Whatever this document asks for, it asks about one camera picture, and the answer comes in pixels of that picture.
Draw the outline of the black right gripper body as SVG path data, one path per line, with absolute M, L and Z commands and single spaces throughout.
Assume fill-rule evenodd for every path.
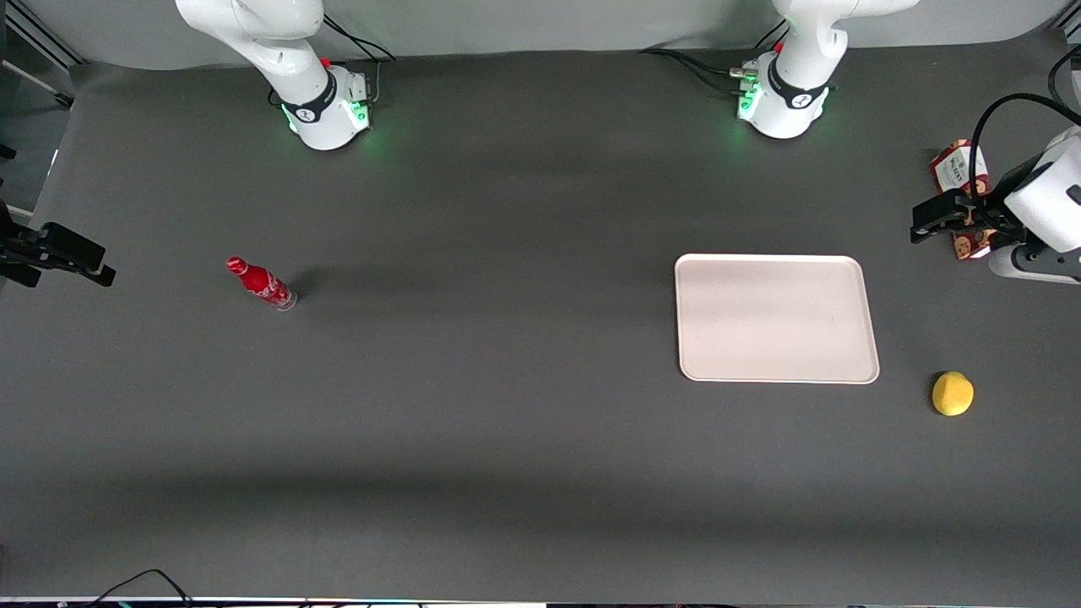
M 16 223 L 5 203 L 1 204 L 1 276 L 27 288 L 41 278 L 42 232 Z

